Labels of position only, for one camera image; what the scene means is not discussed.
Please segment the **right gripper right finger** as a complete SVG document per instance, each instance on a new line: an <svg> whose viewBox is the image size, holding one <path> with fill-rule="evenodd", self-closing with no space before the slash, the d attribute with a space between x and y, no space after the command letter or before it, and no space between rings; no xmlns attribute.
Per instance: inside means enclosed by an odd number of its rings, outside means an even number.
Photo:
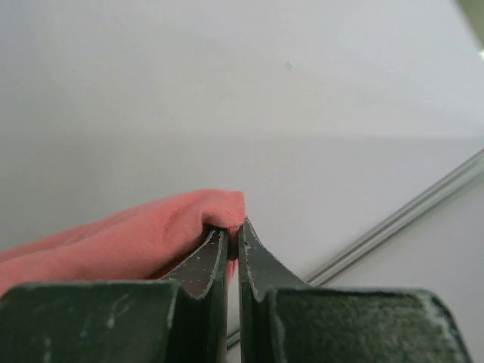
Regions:
<svg viewBox="0 0 484 363"><path fill-rule="evenodd" d="M469 362L452 314L426 290L311 287L238 233L245 362Z"/></svg>

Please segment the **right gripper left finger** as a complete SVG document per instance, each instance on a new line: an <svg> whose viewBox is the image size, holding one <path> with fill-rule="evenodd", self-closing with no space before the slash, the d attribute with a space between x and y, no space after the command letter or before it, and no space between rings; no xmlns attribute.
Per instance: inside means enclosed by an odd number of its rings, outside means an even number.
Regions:
<svg viewBox="0 0 484 363"><path fill-rule="evenodd" d="M223 362L228 234L155 281L22 284L1 299L3 362Z"/></svg>

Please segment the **pink t shirt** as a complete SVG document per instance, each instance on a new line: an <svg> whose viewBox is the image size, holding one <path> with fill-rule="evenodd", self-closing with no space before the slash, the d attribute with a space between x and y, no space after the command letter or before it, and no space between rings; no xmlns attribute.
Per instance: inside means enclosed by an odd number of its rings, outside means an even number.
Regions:
<svg viewBox="0 0 484 363"><path fill-rule="evenodd" d="M240 191L203 189L126 209L1 253L1 292L42 281L160 278L210 227L231 237L247 217Z"/></svg>

